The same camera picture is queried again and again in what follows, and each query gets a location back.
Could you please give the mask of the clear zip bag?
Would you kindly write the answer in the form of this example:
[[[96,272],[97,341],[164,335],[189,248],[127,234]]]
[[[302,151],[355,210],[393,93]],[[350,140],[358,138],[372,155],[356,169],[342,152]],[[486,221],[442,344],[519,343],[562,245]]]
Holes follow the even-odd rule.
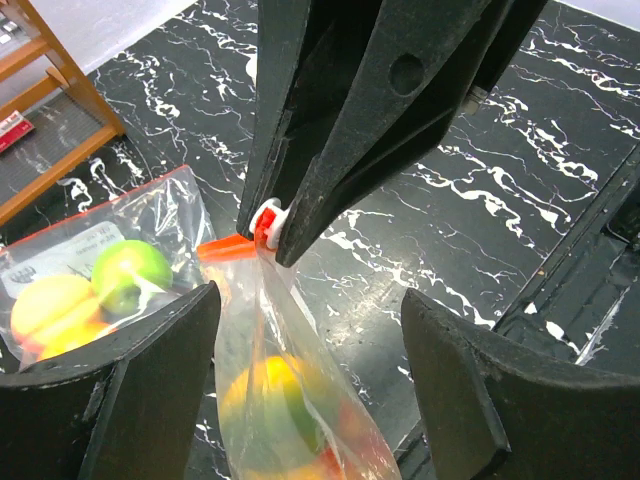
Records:
[[[397,479],[394,456],[275,254],[289,213],[276,198],[240,234],[198,247],[221,313],[214,374],[234,479]]]
[[[214,230],[183,166],[1,250],[1,370],[129,326],[203,284]]]

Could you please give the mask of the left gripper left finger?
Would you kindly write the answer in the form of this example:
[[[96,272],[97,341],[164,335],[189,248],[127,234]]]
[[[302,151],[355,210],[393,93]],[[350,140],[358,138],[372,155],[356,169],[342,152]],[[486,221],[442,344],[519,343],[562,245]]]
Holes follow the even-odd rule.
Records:
[[[217,285],[201,285],[93,343],[2,374],[2,478],[183,478],[220,310]]]

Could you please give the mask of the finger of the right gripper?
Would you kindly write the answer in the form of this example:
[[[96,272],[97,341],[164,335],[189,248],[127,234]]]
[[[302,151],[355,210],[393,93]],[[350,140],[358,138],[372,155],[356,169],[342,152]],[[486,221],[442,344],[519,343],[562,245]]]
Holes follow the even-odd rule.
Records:
[[[289,212],[351,87],[384,1],[261,1],[256,116],[237,228],[269,198]]]

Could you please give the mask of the green lime fruit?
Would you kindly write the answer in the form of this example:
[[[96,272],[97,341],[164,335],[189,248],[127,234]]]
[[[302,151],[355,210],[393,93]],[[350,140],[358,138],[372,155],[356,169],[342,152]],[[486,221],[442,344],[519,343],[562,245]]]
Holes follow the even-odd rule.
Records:
[[[140,296],[172,287],[171,265],[159,249],[141,240],[110,245],[96,259],[91,285],[101,305],[113,314],[129,315],[139,308]]]

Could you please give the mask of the red cherry tomato bunch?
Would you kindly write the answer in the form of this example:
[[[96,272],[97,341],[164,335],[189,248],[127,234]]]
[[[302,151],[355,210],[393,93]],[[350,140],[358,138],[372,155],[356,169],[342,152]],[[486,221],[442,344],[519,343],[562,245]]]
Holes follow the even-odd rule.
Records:
[[[391,451],[362,404],[342,401],[338,424],[318,456],[318,479],[399,479]]]

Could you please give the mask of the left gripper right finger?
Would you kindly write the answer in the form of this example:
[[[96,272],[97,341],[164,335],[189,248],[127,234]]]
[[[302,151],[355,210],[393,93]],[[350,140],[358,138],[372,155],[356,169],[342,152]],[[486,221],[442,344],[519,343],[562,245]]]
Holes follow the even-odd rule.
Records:
[[[539,354],[415,289],[401,327],[437,478],[638,478],[638,377]]]

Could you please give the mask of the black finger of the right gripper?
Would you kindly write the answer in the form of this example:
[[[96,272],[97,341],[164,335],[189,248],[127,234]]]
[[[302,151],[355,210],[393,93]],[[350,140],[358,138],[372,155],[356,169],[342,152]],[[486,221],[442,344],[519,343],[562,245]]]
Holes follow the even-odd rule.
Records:
[[[384,1],[328,138],[292,198],[277,262],[428,153],[463,103],[510,1]]]

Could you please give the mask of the orange fruit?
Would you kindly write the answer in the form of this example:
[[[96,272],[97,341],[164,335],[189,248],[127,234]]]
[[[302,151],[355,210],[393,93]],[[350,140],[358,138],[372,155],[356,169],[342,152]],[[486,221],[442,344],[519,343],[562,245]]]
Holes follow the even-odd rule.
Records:
[[[91,282],[71,274],[39,279],[17,297],[10,316],[13,339],[25,363],[75,350],[116,330]]]

